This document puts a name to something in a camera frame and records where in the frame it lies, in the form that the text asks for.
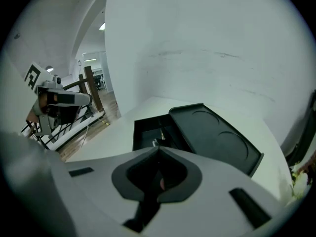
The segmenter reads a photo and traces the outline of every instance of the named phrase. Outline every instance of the black cover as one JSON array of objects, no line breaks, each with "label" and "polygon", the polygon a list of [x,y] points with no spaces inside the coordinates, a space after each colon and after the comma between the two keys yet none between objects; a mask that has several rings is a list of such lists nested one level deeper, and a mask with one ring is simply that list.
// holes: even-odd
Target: black cover
[{"label": "black cover", "polygon": [[172,108],[170,116],[192,152],[228,163],[252,176],[263,153],[203,103]]}]

